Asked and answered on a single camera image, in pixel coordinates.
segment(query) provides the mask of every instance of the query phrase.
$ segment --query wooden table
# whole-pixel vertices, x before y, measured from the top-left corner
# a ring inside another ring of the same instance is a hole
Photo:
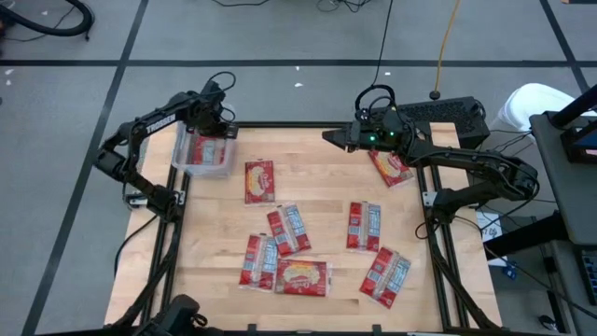
[[[200,313],[210,326],[227,330],[246,330],[250,323],[256,323],[259,330],[370,331],[373,324],[382,325],[383,331],[441,330],[427,242],[414,235],[415,227],[423,222],[416,177],[388,189],[366,151],[342,152],[322,140],[321,131],[241,129],[232,176],[192,180],[172,296],[189,295],[201,305]],[[453,124],[432,124],[432,132],[437,145],[458,147]],[[174,136],[175,127],[170,127],[150,138],[143,175],[154,183],[166,183]],[[249,234],[271,233],[265,216],[271,206],[247,207],[243,202],[244,162],[256,159],[274,161],[276,201],[295,202],[305,222],[312,250],[297,259],[332,263],[327,298],[238,288]],[[439,172],[444,188],[468,185],[463,170],[440,168]],[[426,180],[433,189],[431,178]],[[349,203],[361,200],[382,207],[382,245],[411,261],[391,310],[358,291],[374,255],[344,248]],[[458,215],[476,221],[473,210],[461,209]],[[134,211],[127,234],[151,216],[146,210]],[[106,323],[120,317],[146,283],[157,227],[143,231],[124,249]],[[487,316],[501,324],[479,232],[460,219],[452,223],[451,231],[463,285]],[[457,326],[447,282],[446,289],[451,323]],[[154,307],[159,307],[159,299],[160,289]]]

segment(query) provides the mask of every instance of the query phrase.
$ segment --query red snack package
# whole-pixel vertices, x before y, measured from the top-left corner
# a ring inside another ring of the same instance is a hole
[[[278,250],[273,238],[251,234],[244,254],[241,287],[273,290],[273,276],[278,265]]]
[[[324,261],[278,260],[278,294],[325,296],[329,291],[331,271]]]
[[[395,154],[371,150],[369,157],[388,187],[393,187],[414,176],[409,167],[404,165]]]
[[[311,249],[299,209],[294,204],[278,205],[268,213],[271,234],[278,245],[280,257]]]
[[[251,161],[244,164],[244,203],[275,202],[273,193],[273,161]]]
[[[203,165],[219,165],[224,163],[226,139],[198,135],[191,138],[191,144],[192,160],[190,160],[190,163]]]
[[[379,205],[352,202],[346,248],[353,251],[379,251],[381,224],[382,208]]]
[[[360,291],[390,309],[402,287],[410,262],[397,252],[382,247],[373,261]]]

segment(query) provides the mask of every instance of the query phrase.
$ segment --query wooden tabletop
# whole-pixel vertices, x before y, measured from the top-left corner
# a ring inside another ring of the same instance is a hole
[[[414,229],[423,222],[421,197],[415,177],[388,189],[366,151],[342,152],[321,138],[320,129],[241,129],[234,170],[229,179],[193,178],[179,249],[173,297],[185,293],[196,300],[209,325],[246,330],[438,331],[436,288],[426,241]],[[434,142],[458,147],[453,124],[432,124]],[[174,146],[175,127],[150,138],[143,175],[165,185]],[[244,163],[273,160],[277,203],[298,206],[312,250],[296,259],[332,263],[332,286],[326,298],[270,294],[240,289],[238,282],[249,234],[271,234],[266,214],[271,206],[244,205]],[[444,188],[468,186],[464,170],[440,168]],[[427,178],[430,189],[431,178]],[[359,292],[375,255],[345,249],[349,204],[369,201],[382,207],[382,245],[410,260],[406,281],[388,310]],[[475,212],[459,216],[476,222]],[[136,210],[127,234],[152,214]],[[132,239],[122,252],[118,275],[106,314],[114,322],[146,283],[154,249],[155,224]],[[460,275],[465,288],[487,316],[501,324],[493,284],[479,232],[460,219],[451,224]],[[446,282],[451,323],[458,325],[451,287]],[[159,307],[160,289],[154,307]]]

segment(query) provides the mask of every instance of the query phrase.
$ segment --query clear plastic container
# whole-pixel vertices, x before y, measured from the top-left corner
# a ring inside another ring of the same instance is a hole
[[[233,139],[218,139],[188,133],[183,122],[176,125],[172,165],[193,176],[228,177],[234,164]]]

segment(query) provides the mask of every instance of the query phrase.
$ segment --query black table leg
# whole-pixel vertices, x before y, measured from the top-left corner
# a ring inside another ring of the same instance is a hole
[[[563,224],[560,212],[545,217],[535,223],[506,233],[488,241],[485,246],[499,257],[521,251],[525,248],[548,243],[552,240],[568,240],[568,232]],[[495,256],[485,252],[487,260]]]

